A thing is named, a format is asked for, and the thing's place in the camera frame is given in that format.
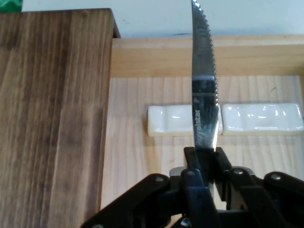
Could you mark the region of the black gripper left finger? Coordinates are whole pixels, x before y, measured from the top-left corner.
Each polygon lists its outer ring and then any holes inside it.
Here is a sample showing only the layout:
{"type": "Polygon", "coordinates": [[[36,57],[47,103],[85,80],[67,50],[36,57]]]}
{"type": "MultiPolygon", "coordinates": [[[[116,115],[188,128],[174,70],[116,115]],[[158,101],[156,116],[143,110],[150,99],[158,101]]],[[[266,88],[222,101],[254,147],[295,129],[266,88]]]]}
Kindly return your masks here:
{"type": "Polygon", "coordinates": [[[151,174],[82,224],[83,228],[163,228],[182,214],[192,228],[216,228],[212,183],[213,149],[184,149],[188,167],[170,177],[151,174]]]}

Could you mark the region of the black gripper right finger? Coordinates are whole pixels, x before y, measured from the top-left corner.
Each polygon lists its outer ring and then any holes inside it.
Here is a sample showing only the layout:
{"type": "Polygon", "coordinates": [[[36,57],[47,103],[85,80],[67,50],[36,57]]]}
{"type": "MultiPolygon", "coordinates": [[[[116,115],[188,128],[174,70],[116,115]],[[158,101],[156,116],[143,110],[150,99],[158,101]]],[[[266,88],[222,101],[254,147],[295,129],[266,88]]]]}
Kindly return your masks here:
{"type": "Polygon", "coordinates": [[[213,158],[214,182],[226,209],[249,216],[245,226],[256,228],[302,228],[304,182],[283,172],[257,177],[247,167],[232,166],[218,147],[213,158]]]}

